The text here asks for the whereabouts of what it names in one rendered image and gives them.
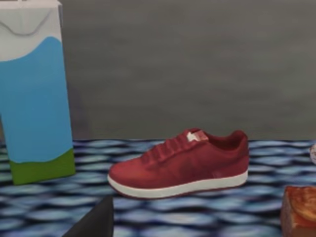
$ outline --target blue wave design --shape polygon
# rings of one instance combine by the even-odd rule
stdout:
[[[0,115],[16,163],[50,161],[73,147],[61,41],[48,37],[30,54],[0,62]]]

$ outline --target green carton base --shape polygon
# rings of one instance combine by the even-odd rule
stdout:
[[[76,173],[74,149],[48,162],[15,163],[10,160],[14,185],[61,178]]]

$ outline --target black object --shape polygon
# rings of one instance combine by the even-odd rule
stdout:
[[[63,237],[113,237],[113,197],[106,196]]]

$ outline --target shoelace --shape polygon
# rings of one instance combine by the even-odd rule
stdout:
[[[184,134],[180,134],[172,139],[165,140],[164,143],[154,146],[141,156],[144,163],[159,163],[171,155],[181,152],[190,147],[192,142],[188,142]]]

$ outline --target shoe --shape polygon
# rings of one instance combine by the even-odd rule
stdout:
[[[248,163],[248,139],[242,131],[216,137],[190,129],[113,165],[108,182],[130,198],[168,198],[240,186],[247,180]]]

